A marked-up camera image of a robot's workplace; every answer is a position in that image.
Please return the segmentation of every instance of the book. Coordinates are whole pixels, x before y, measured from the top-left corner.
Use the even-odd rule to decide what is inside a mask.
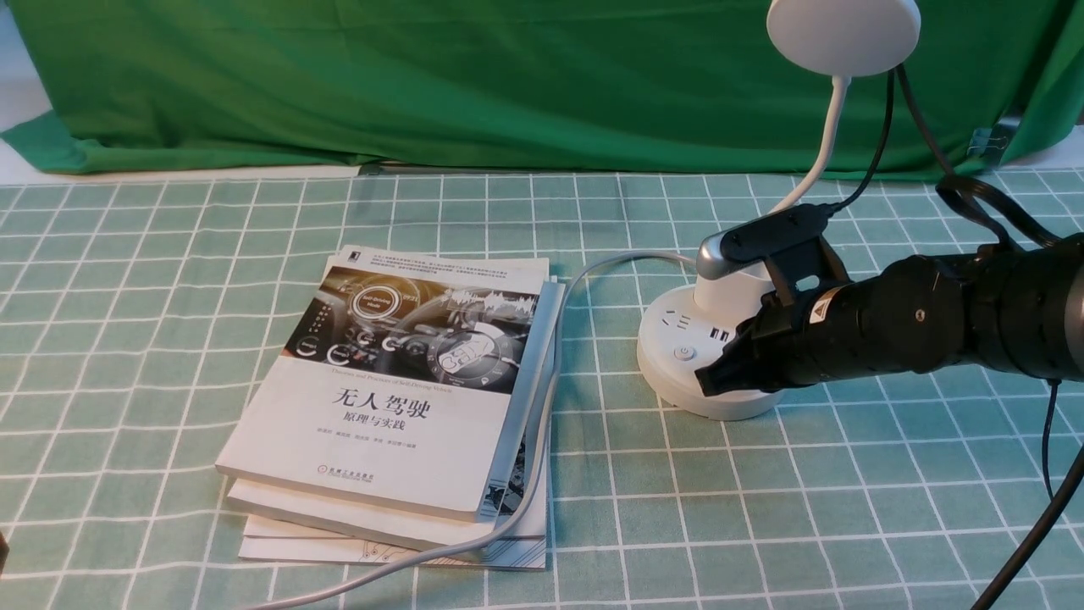
[[[551,334],[543,366],[538,372],[540,385],[543,380],[549,379],[553,372],[554,339]],[[323,531],[327,536],[349,536],[362,538],[373,544],[387,544],[418,550],[472,541],[492,532],[519,507],[522,501],[529,482],[530,460],[533,459],[535,453],[539,426],[541,426],[541,406],[545,395],[543,392],[535,392],[527,399],[533,400],[533,408],[525,410],[530,414],[530,417],[524,433],[520,436],[512,465],[513,471],[506,483],[506,491],[502,495],[501,509],[499,515],[489,521],[467,523],[435,518],[243,480],[234,483],[227,497],[241,510],[257,516],[257,518],[250,518],[246,524],[246,536],[264,536],[266,534],[261,534],[261,525],[274,523],[271,520],[283,520],[291,524],[296,523],[317,529],[314,531]],[[545,536],[549,446],[544,447],[543,451],[545,452],[543,456],[545,467],[539,473],[539,489],[535,492],[534,502],[525,508],[527,512],[509,533],[509,538],[544,538]],[[487,547],[455,556],[455,558],[466,561],[488,560],[494,550],[499,550],[502,545],[506,545],[506,541],[501,541],[500,545],[492,545],[498,549]]]
[[[258,561],[296,561],[312,563],[383,564],[403,559],[417,550],[393,545],[351,538],[320,530],[271,522],[263,527],[266,536],[248,536],[241,542],[237,556]],[[275,528],[292,529],[274,531]],[[490,568],[496,570],[545,570],[545,538],[511,538],[501,541],[493,554],[480,561],[454,558],[434,559],[422,563],[437,568]]]
[[[518,382],[522,360],[545,352],[545,334],[532,333],[550,283],[542,264],[345,249],[216,467],[327,498],[487,519],[512,399],[533,391]]]
[[[344,260],[346,263],[350,263],[351,261],[357,260],[364,251],[379,252],[382,250],[366,246],[347,246],[339,251],[338,258]],[[331,265],[335,263],[335,256],[328,258],[328,267],[324,270],[325,274],[331,269]],[[550,269],[549,260],[545,258],[495,259],[487,260],[485,263],[516,270],[517,272],[526,271],[529,273],[549,272]],[[559,283],[556,276],[551,276],[550,282],[554,285],[543,287],[539,297],[539,302],[535,307],[535,317],[538,320],[532,325],[534,333],[544,333],[547,338],[551,337],[556,329],[557,314],[565,290],[565,285]],[[528,351],[525,352],[524,358],[520,361],[519,371],[528,372],[529,374],[534,375],[535,378],[532,380],[531,385],[521,385],[520,388],[512,394],[512,404],[509,405],[508,415],[505,418],[505,427],[501,431],[501,437],[498,440],[496,450],[493,454],[493,463],[490,467],[486,497],[483,498],[481,509],[479,510],[479,521],[482,522],[492,523],[492,519],[496,517],[500,509],[502,496],[507,489],[508,477],[512,473],[516,454],[521,447],[520,437],[526,427],[528,410],[520,407],[520,404],[524,404],[524,401],[529,400],[531,390],[534,388],[534,384],[541,381],[541,378],[538,378],[540,366],[539,351],[543,349],[543,342],[537,341],[531,343],[528,348]],[[376,540],[389,542],[379,535],[377,535]]]

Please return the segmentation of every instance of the grid pattern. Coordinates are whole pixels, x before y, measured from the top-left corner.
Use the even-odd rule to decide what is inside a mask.
[[[1081,230],[1084,173],[990,179],[1054,232]],[[212,467],[340,244],[547,256],[568,278],[629,247],[692,254],[792,184],[546,174],[0,187],[2,605],[233,608],[365,570],[237,560],[244,516],[223,504]],[[823,182],[808,200],[850,187]],[[929,186],[883,183],[827,236],[857,277],[989,241],[946,217]],[[641,261],[572,298],[547,571],[423,569],[318,607],[969,607],[1044,507],[1045,386],[959,368],[790,392],[762,417],[709,423],[660,404],[635,373],[641,312],[691,280]],[[1084,393],[1066,386],[1051,472],[1082,439]],[[1082,541],[1077,498],[997,607],[1080,608]]]

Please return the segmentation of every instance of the lamp base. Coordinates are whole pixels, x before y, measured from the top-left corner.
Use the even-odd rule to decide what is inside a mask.
[[[711,283],[743,278],[730,275]],[[656,298],[644,313],[636,343],[636,362],[644,379],[667,403],[708,419],[734,421],[767,412],[779,402],[780,393],[741,391],[705,397],[695,373],[719,360],[723,347],[734,339],[735,328],[749,317],[749,298],[753,299],[752,310],[759,308],[760,293],[746,289],[719,299],[709,320],[693,300],[695,289],[692,285],[675,287]]]

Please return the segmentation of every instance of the green backdrop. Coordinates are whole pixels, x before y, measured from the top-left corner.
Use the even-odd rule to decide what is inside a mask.
[[[803,171],[830,93],[764,29],[769,0],[8,0],[54,111],[3,134],[51,172],[361,164]],[[1027,108],[1015,158],[1084,104],[1073,0],[925,0],[907,62],[963,170]],[[853,176],[883,81],[852,85]],[[935,173],[902,100],[885,173]]]

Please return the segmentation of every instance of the lamp head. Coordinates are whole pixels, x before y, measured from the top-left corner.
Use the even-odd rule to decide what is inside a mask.
[[[772,0],[767,35],[783,56],[826,76],[872,76],[918,44],[915,0]]]

